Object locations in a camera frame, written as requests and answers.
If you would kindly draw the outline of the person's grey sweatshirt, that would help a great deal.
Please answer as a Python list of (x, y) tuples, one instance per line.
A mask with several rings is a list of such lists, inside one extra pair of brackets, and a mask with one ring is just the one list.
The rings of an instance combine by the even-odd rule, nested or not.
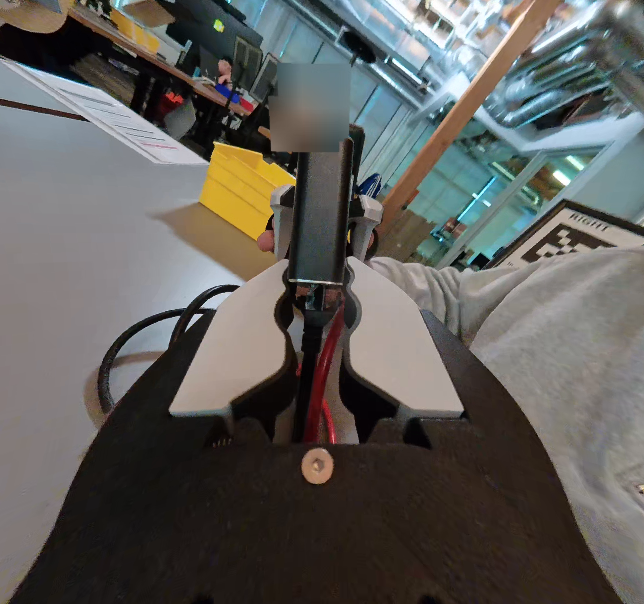
[(527, 415), (586, 543), (643, 602), (643, 248), (471, 275), (463, 337)]

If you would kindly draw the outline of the person's right forearm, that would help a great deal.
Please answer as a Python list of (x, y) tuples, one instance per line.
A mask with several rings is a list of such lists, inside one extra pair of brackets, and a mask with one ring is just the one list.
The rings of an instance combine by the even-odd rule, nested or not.
[(481, 325), (507, 294), (507, 270), (441, 270), (392, 258), (373, 258), (368, 265), (404, 291), (422, 310), (430, 311), (467, 348)]

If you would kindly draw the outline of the black network adapter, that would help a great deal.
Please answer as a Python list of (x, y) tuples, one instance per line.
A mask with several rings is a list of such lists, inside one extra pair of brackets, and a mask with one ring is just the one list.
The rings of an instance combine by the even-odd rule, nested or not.
[(350, 203), (365, 144), (351, 124), (335, 152), (300, 152), (288, 248), (288, 281), (299, 286), (342, 286)]

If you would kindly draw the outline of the framed marker sign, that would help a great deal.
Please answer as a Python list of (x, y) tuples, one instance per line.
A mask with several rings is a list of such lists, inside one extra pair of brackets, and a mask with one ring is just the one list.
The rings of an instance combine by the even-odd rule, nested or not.
[(564, 199), (499, 249), (485, 265), (520, 269), (553, 256), (643, 245), (643, 227)]

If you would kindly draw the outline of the wooden beam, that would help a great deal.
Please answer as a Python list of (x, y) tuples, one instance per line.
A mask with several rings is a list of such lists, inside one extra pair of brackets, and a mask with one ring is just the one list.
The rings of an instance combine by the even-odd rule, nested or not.
[(388, 232), (418, 185), (507, 74), (515, 60), (543, 30), (561, 3), (562, 0), (527, 0), (527, 6), (515, 18), (509, 32), (384, 199), (382, 222), (377, 228), (379, 236)]

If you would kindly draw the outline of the black monitor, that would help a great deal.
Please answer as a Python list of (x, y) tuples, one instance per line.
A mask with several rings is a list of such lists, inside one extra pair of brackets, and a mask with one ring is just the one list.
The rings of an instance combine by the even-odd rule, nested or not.
[(234, 58), (237, 40), (243, 40), (264, 58), (263, 37), (225, 0), (174, 0), (174, 21), (166, 27), (166, 35), (184, 49), (184, 57), (177, 67), (189, 76), (200, 64), (202, 55), (216, 62), (224, 57)]

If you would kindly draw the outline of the yellow storage bin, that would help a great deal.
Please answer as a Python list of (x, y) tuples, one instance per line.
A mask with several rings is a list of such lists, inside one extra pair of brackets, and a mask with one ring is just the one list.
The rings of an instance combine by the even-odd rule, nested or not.
[(199, 201), (256, 240), (272, 215), (272, 192), (295, 182), (293, 175), (265, 161), (260, 152), (214, 142)]

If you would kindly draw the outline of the white paper sheet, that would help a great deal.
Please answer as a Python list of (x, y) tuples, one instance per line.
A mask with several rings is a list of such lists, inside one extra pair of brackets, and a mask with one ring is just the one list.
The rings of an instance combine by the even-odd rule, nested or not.
[(1, 99), (82, 117), (157, 165), (206, 165), (195, 152), (93, 86), (2, 59)]

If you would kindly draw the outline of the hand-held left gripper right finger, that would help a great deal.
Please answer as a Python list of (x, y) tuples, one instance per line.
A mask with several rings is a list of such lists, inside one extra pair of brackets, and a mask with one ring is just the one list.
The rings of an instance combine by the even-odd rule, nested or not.
[(396, 419), (457, 419), (464, 406), (417, 304), (351, 256), (344, 368)]

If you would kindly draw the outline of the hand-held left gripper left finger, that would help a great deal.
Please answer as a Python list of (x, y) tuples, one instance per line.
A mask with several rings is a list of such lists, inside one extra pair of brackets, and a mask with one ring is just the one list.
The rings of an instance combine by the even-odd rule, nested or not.
[(280, 414), (294, 397), (292, 307), (277, 263), (219, 304), (169, 407), (174, 417), (241, 418), (243, 408)]

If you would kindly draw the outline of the silver ventilation duct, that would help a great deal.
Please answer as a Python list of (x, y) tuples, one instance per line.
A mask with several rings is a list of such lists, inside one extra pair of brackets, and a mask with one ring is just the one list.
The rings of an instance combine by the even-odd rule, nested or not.
[(643, 111), (643, 0), (564, 0), (567, 20), (536, 38), (486, 99), (506, 128), (519, 128), (608, 92)]

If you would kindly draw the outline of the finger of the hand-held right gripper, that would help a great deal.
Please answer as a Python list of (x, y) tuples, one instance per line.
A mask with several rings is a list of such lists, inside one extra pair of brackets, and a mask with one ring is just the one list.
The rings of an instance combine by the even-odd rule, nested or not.
[(366, 260), (376, 227), (382, 220), (382, 205), (367, 195), (357, 195), (350, 202), (350, 249), (353, 257)]
[(294, 184), (286, 184), (275, 189), (270, 196), (273, 212), (274, 255), (277, 260), (287, 258), (294, 222)]

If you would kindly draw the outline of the grey desk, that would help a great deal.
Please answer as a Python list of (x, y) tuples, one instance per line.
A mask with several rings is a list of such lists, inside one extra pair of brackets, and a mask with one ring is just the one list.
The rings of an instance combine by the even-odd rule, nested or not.
[(1, 602), (104, 423), (96, 380), (134, 323), (274, 263), (159, 165), (1, 66)]

